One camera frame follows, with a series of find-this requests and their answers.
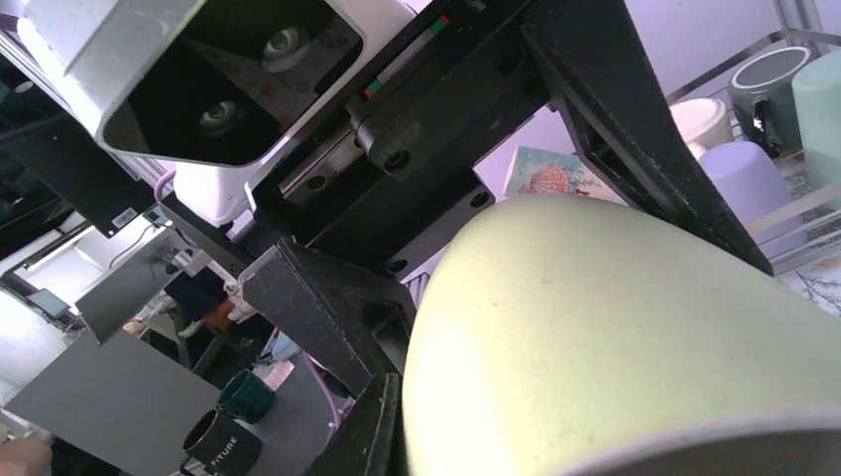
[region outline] gray mug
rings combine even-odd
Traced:
[[[804,47],[776,50],[739,68],[727,86],[745,136],[772,158],[802,149],[791,81],[813,59]]]

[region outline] gray table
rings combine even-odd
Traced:
[[[292,358],[295,369],[278,388],[275,404],[252,427],[263,439],[263,452],[249,476],[299,476],[327,442],[330,407],[304,358]]]

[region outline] gray panel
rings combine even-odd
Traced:
[[[76,301],[81,318],[100,342],[120,329],[177,275],[167,274],[163,255],[189,247],[171,228],[147,232],[152,237],[116,263]]]
[[[127,332],[102,345],[86,332],[6,410],[133,476],[162,476],[218,394]]]

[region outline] black mug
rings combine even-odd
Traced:
[[[183,443],[186,454],[224,476],[248,474],[262,449],[260,438],[219,410],[204,414]]]

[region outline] dark green mug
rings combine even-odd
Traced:
[[[249,370],[234,376],[222,389],[217,407],[247,423],[265,417],[275,402],[275,392],[260,377]]]

